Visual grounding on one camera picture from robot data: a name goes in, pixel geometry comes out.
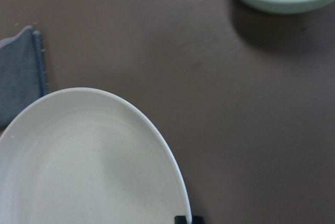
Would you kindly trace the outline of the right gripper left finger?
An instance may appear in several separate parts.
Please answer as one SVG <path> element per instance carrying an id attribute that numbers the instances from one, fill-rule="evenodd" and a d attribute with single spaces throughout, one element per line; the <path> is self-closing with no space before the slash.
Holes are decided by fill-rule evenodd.
<path id="1" fill-rule="evenodd" d="M 186 224 L 186 217 L 185 216 L 175 216 L 174 223 L 175 224 Z"/>

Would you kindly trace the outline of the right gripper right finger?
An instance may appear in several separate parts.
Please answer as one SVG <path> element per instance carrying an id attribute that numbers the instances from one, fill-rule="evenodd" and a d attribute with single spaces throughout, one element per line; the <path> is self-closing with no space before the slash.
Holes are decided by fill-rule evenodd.
<path id="1" fill-rule="evenodd" d="M 192 216 L 192 224 L 204 224 L 203 216 Z"/>

